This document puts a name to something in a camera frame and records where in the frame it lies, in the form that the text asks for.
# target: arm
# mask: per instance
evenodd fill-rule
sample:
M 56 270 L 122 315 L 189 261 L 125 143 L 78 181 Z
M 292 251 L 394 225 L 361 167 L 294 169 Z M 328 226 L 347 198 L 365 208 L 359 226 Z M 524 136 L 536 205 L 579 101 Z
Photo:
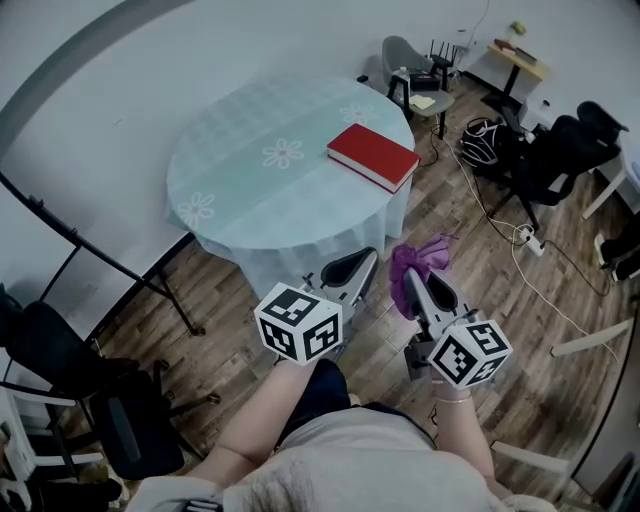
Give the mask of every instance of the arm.
M 187 476 L 225 488 L 264 464 L 307 387 L 315 363 L 283 361 L 222 430 L 207 458 Z
M 506 498 L 509 491 L 496 482 L 491 450 L 480 428 L 471 391 L 458 391 L 446 381 L 434 381 L 434 385 L 440 450 L 465 459 L 480 472 L 493 494 Z

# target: light blue tablecloth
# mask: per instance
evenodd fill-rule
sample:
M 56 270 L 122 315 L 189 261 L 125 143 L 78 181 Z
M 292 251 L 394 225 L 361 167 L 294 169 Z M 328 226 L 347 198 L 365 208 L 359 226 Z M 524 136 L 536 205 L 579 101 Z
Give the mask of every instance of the light blue tablecloth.
M 217 101 L 183 133 L 167 175 L 169 222 L 242 268 L 259 297 L 328 255 L 398 237 L 410 180 L 390 194 L 326 156 L 353 123 L 413 149 L 402 111 L 355 80 L 280 77 Z
M 354 122 L 381 131 L 397 107 L 357 82 L 280 78 L 239 89 L 181 137 L 167 178 L 170 221 L 210 239 L 326 160 Z

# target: red book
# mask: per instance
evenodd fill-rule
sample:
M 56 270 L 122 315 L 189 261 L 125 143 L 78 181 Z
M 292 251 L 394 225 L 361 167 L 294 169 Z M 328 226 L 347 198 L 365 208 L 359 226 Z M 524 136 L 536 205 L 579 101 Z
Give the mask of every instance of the red book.
M 395 194 L 418 167 L 420 155 L 353 124 L 328 145 L 329 157 Z

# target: black office chair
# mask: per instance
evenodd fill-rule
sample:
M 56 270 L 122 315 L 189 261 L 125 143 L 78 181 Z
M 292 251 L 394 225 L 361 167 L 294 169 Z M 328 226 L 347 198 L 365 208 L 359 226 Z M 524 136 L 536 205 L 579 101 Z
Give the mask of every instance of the black office chair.
M 514 133 L 521 133 L 519 125 L 513 125 L 514 116 L 505 116 Z M 509 164 L 510 177 L 491 175 L 489 179 L 510 189 L 509 193 L 489 212 L 489 217 L 514 196 L 517 196 L 531 220 L 534 231 L 540 227 L 532 203 L 555 206 L 573 190 L 576 178 L 620 153 L 620 147 L 598 138 L 594 125 L 588 125 L 572 116 L 560 116 L 548 132 L 540 131 L 531 145 L 520 145 L 522 154 Z M 559 191 L 549 187 L 566 175 Z
M 615 143 L 621 131 L 629 131 L 629 128 L 620 124 L 593 101 L 585 101 L 578 105 L 578 119 L 585 123 L 592 130 L 593 135 L 606 145 Z
M 180 448 L 203 458 L 170 419 L 205 403 L 217 404 L 220 397 L 211 394 L 172 409 L 161 388 L 166 362 L 154 363 L 152 379 L 136 361 L 100 357 L 47 304 L 34 302 L 24 310 L 16 306 L 0 288 L 0 345 L 13 360 L 48 381 L 51 393 L 77 400 L 91 426 L 91 432 L 65 443 L 69 451 L 99 440 L 115 472 L 127 480 L 177 471 L 184 465 Z M 48 409 L 56 421 L 55 410 Z

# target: purple cloth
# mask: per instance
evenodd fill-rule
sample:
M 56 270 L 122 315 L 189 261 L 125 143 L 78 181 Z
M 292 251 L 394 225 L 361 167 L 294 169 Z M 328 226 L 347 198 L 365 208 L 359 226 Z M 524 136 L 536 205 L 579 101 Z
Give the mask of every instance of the purple cloth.
M 410 268 L 414 269 L 422 282 L 426 283 L 431 274 L 431 269 L 447 270 L 451 264 L 449 256 L 448 240 L 455 238 L 453 235 L 440 233 L 429 240 L 424 247 L 416 249 L 409 245 L 399 245 L 393 250 L 391 255 L 391 298 L 396 303 L 396 307 L 408 320 L 415 317 L 411 312 L 411 307 L 407 304 L 404 293 L 404 275 Z

